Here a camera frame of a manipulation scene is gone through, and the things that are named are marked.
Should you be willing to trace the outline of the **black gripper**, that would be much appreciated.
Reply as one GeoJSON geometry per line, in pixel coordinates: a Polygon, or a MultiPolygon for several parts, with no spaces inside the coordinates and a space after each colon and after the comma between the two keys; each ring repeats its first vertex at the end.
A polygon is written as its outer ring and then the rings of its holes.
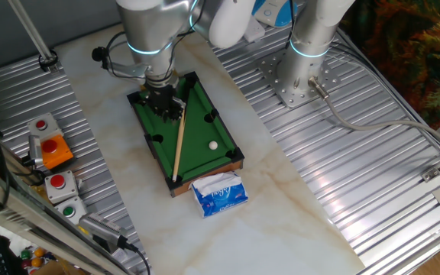
{"type": "Polygon", "coordinates": [[[145,102],[154,109],[154,114],[157,117],[161,119],[168,119],[170,117],[173,121],[179,121],[183,117],[186,103],[177,97],[177,86],[154,87],[146,83],[145,88],[148,91],[145,102]]]}

